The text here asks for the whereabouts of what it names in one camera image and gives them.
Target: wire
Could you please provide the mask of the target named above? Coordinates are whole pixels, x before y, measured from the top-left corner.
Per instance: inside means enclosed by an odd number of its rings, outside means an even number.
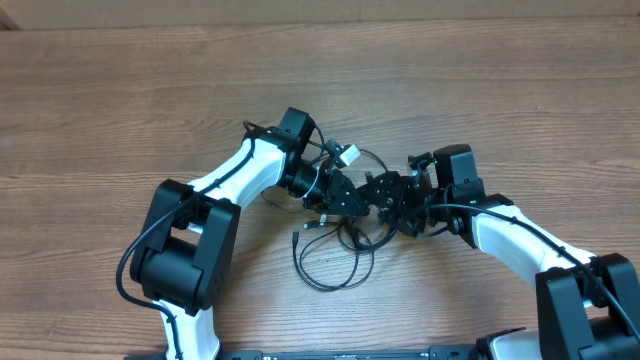
[[[209,186],[206,186],[204,189],[195,192],[192,196],[190,196],[189,198],[187,198],[186,200],[178,204],[176,207],[174,207],[173,209],[168,211],[166,214],[164,214],[155,223],[149,226],[145,231],[142,232],[142,234],[140,234],[140,236],[138,236],[131,243],[131,245],[129,245],[127,250],[122,255],[122,258],[120,259],[120,263],[118,264],[118,269],[116,270],[116,287],[118,288],[118,293],[120,293],[120,296],[122,296],[125,300],[129,301],[130,303],[133,303],[138,306],[146,307],[149,309],[158,310],[167,317],[167,322],[171,324],[171,332],[173,333],[173,344],[176,350],[176,359],[182,359],[182,351],[180,349],[180,341],[178,338],[178,326],[176,324],[176,317],[171,313],[169,309],[163,306],[156,305],[152,302],[140,300],[136,297],[131,296],[129,293],[127,293],[127,291],[124,289],[124,286],[122,285],[122,273],[124,272],[124,268],[125,268],[125,265],[127,264],[127,261],[129,260],[133,252],[136,250],[136,247],[138,247],[138,245],[144,239],[146,239],[149,236],[149,234],[151,234],[158,226],[163,224],[168,219],[172,218],[173,215],[175,215],[179,211],[191,205],[191,203],[193,203],[196,199],[200,198],[204,194],[220,186],[220,184],[228,180],[231,176],[233,176],[236,172],[238,172],[238,170],[244,167],[244,165],[247,162],[249,162],[249,160],[253,157],[253,151],[255,150],[255,140],[253,138],[250,138],[250,139],[251,139],[251,148],[249,149],[249,152],[247,152],[247,155],[244,157],[244,159],[242,159],[242,161],[238,163],[238,165],[233,167],[233,169],[229,170],[229,172],[222,175],[220,178],[216,179]]]
[[[315,146],[317,148],[320,148],[320,149],[322,149],[324,147],[324,145],[319,144],[319,143],[317,143],[317,142],[315,142],[313,140],[309,140],[308,143],[309,143],[309,145],[313,145],[313,146]]]
[[[318,126],[318,124],[316,124],[315,120],[311,120],[313,122],[313,127],[316,128],[316,130],[318,130],[318,136],[320,136],[320,142],[322,143],[322,146],[320,147],[320,155],[318,155],[318,157],[322,157],[322,155],[324,155],[324,149],[325,149],[325,143],[324,143],[324,136],[322,135],[322,130],[320,130],[320,127]]]
[[[362,279],[358,280],[357,282],[351,284],[351,281],[353,280],[357,270],[358,270],[358,265],[359,265],[359,261],[360,261],[360,254],[362,253],[361,251],[355,250],[355,254],[356,254],[356,258],[354,261],[354,266],[353,266],[353,270],[351,271],[351,274],[349,275],[349,277],[347,278],[347,280],[345,280],[344,282],[342,282],[340,285],[328,285],[328,284],[324,284],[321,283],[317,280],[315,280],[311,275],[309,275],[309,273],[304,269],[304,265],[302,263],[302,260],[307,257],[311,251],[307,252],[307,249],[315,244],[316,242],[320,241],[321,239],[324,239],[336,232],[340,233],[340,230],[342,228],[343,224],[338,225],[335,229],[321,235],[318,236],[317,238],[311,240],[303,249],[302,252],[300,253],[300,261],[298,261],[297,258],[297,247],[298,247],[298,232],[294,232],[293,234],[293,238],[292,238],[292,242],[293,242],[293,263],[294,266],[296,268],[296,272],[298,273],[298,276],[300,277],[300,279],[302,279],[307,285],[309,285],[311,288],[318,290],[318,291],[322,291],[322,292],[332,292],[332,291],[337,291],[337,290],[343,290],[343,289],[351,289],[354,288],[356,286],[362,285],[365,281],[367,281],[367,279],[369,279],[369,277],[371,276],[371,273],[373,272],[373,266],[375,264],[375,257],[373,252],[371,252],[371,264],[369,266],[369,270],[367,271],[367,273],[362,277]]]
[[[362,231],[359,228],[356,228],[355,230],[359,234],[364,234],[364,231]],[[362,244],[356,245],[356,240],[352,237],[351,240],[353,240],[353,245],[355,248],[349,248],[349,246],[344,242],[344,240],[342,240],[342,236],[340,235],[340,233],[338,233],[338,239],[340,240],[340,243],[342,244],[342,246],[344,246],[345,248],[351,251],[357,251],[359,253],[368,254],[368,253],[374,253],[381,247],[387,245],[389,241],[391,241],[391,239],[393,239],[393,237],[396,236],[397,233],[398,233],[398,229],[389,227],[389,231],[382,239],[377,241],[375,244],[371,244],[371,241],[369,241],[370,244],[368,244],[367,246],[363,246]]]
[[[435,205],[427,205],[427,206],[422,207],[422,209],[424,209],[425,211],[432,210],[432,209],[445,209],[445,208],[460,209],[460,210],[466,210],[467,212],[474,212],[474,213],[490,215],[490,216],[496,217],[498,219],[501,219],[501,220],[504,220],[504,221],[508,221],[508,222],[510,222],[512,224],[516,224],[516,225],[526,229],[527,231],[529,231],[533,235],[535,235],[537,238],[542,240],[542,242],[544,242],[550,248],[555,250],[559,255],[563,256],[565,259],[567,259],[567,260],[571,261],[572,263],[574,263],[577,268],[582,270],[582,272],[589,278],[589,280],[593,281],[594,284],[596,284],[596,287],[600,288],[600,290],[602,291],[604,296],[609,301],[609,304],[612,305],[615,308],[615,310],[622,317],[624,322],[627,324],[627,326],[629,327],[629,329],[633,333],[633,336],[636,338],[636,340],[638,340],[638,343],[640,343],[640,332],[638,332],[638,329],[635,327],[633,321],[629,318],[629,315],[627,314],[626,311],[624,311],[624,309],[622,308],[622,305],[620,305],[618,300],[616,300],[616,298],[613,296],[611,291],[609,291],[609,289],[607,289],[604,286],[602,281],[600,279],[598,279],[598,277],[593,273],[593,271],[591,271],[591,269],[589,269],[580,260],[576,259],[573,255],[571,255],[564,247],[559,246],[558,244],[554,243],[551,239],[549,239],[540,230],[536,229],[534,226],[531,226],[530,224],[527,224],[527,223],[525,223],[523,221],[518,220],[515,216],[514,217],[509,217],[509,216],[497,213],[495,211],[486,210],[486,209],[482,209],[482,208],[477,208],[477,207],[469,206],[469,205],[435,204]]]
[[[440,228],[438,230],[432,231],[432,232],[430,232],[428,234],[417,235],[416,239],[431,239],[431,238],[434,238],[434,237],[446,232],[447,230],[449,230],[449,229],[445,226],[445,227],[442,227],[442,228]]]
[[[378,164],[380,164],[380,166],[382,166],[382,168],[384,169],[384,172],[389,172],[389,168],[387,167],[387,164],[385,164],[384,161],[382,161],[382,159],[380,159],[378,155],[374,154],[372,151],[369,151],[363,148],[360,148],[360,152],[371,156],[375,161],[378,162]]]

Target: wooden table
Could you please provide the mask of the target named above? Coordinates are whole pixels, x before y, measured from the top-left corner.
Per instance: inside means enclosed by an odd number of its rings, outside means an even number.
[[[211,171],[243,120],[275,125],[288,106],[393,170],[469,143],[488,193],[640,265],[638,18],[4,32],[0,357],[163,349],[159,314],[114,285],[155,187]],[[317,293],[291,260],[291,231],[313,218],[260,200],[244,212],[215,308],[227,349],[424,348],[536,326],[533,291],[451,235],[398,237],[363,286]],[[322,249],[309,268],[337,282],[353,258]]]

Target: robotic arm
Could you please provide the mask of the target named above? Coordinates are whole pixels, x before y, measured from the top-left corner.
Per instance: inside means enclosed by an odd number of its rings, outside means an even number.
[[[141,241],[131,262],[131,278],[142,285],[146,297],[173,314],[177,325],[182,353],[176,352],[173,329],[162,315],[168,349],[156,355],[158,359],[214,360],[221,356],[212,305],[228,278],[240,212],[273,185],[303,198],[306,208],[321,214],[367,216],[369,207],[377,206],[381,221],[408,236],[424,232],[426,225],[446,223],[451,233],[495,256],[536,289],[540,334],[510,331],[490,335],[464,348],[469,356],[458,359],[480,359],[482,354],[494,360],[600,359],[607,358],[597,357],[602,354],[640,352],[618,312],[611,311],[604,325],[589,322],[585,306],[610,305],[597,286],[575,263],[559,256],[548,243],[515,221],[535,228],[598,272],[633,323],[640,326],[640,307],[636,305],[640,286],[633,266],[617,254],[598,258],[574,248],[533,224],[504,196],[486,196],[468,145],[409,157],[413,170],[410,176],[389,171],[375,178],[368,175],[367,183],[356,189],[334,168],[348,166],[359,155],[355,145],[343,147],[330,140],[325,146],[330,156],[320,166],[302,160],[314,128],[317,126],[308,114],[290,108],[278,127],[247,127],[240,150],[210,174],[188,185],[166,180],[158,187],[143,231],[158,225],[158,219],[170,209],[197,197]],[[243,162],[244,166],[230,174]],[[436,167],[437,187],[431,185],[427,173],[430,164]],[[228,178],[206,194],[199,193],[223,177]],[[464,211],[464,206],[488,212]],[[172,236],[172,227],[201,234],[198,245]],[[357,239],[354,243],[363,250],[369,246]],[[605,335],[601,334],[602,328],[606,329]]]

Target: cable connector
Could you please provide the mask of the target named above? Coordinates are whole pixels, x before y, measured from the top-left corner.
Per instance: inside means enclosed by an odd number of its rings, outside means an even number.
[[[300,231],[296,230],[293,232],[293,235],[291,236],[291,243],[293,243],[293,246],[298,245],[299,239],[300,239]]]
[[[309,222],[304,223],[304,228],[305,229],[317,229],[318,227],[320,227],[323,223],[321,223],[318,220],[311,220]]]
[[[325,147],[332,156],[332,165],[335,164],[338,169],[351,165],[360,156],[360,150],[357,146],[342,146],[334,139],[329,139]]]

